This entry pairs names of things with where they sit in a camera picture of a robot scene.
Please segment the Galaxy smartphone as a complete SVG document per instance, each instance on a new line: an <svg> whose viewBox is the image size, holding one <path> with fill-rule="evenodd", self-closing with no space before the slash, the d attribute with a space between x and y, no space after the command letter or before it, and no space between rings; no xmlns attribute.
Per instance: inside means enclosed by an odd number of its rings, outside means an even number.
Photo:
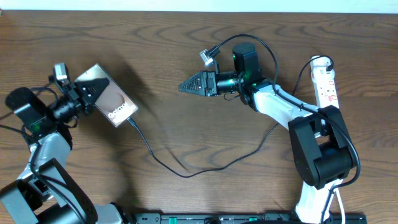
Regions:
<svg viewBox="0 0 398 224"><path fill-rule="evenodd" d="M115 127L120 126L131 115L138 111L138 105L131 100L125 91L97 63L75 79L75 82L107 78L109 85L96 100L95 106Z"/></svg>

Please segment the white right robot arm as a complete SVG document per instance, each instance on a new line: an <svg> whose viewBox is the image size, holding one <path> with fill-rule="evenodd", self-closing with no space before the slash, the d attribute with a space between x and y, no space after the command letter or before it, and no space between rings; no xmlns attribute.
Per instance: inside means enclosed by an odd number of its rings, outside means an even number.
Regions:
<svg viewBox="0 0 398 224"><path fill-rule="evenodd" d="M295 207L304 223L325 223L333 197L346 185L344 179L355 169L360 172L357 150L348 134L339 109L333 60L313 56L311 68L317 103L305 103L284 91L275 79L263 77L254 44L244 42L232 49L234 70L221 72L215 57L219 47L204 50L200 56L213 71L200 71L179 84L181 92L212 97L238 93L254 111L270 116L289 131L295 167L303 180L300 200Z"/></svg>

